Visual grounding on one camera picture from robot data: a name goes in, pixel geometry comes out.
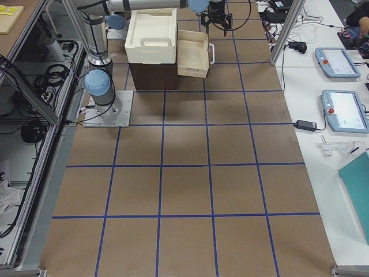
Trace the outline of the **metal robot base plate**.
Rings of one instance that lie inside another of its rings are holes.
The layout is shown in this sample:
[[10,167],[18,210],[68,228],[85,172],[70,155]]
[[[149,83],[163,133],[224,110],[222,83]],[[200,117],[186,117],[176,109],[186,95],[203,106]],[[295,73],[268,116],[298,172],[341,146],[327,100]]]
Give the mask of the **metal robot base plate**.
[[93,97],[89,98],[89,108],[86,110],[82,124],[89,128],[128,127],[130,123],[133,91],[116,91],[112,106],[95,105]]

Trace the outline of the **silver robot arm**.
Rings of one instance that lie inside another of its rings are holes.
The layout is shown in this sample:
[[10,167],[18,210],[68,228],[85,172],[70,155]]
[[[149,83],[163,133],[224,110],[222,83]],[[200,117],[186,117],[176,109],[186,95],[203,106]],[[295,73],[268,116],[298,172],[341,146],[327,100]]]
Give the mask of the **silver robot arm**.
[[134,92],[115,88],[106,19],[115,12],[129,12],[130,2],[75,1],[74,6],[83,22],[89,63],[84,81],[85,89],[91,96],[89,104],[93,106],[82,123],[86,127],[127,127]]

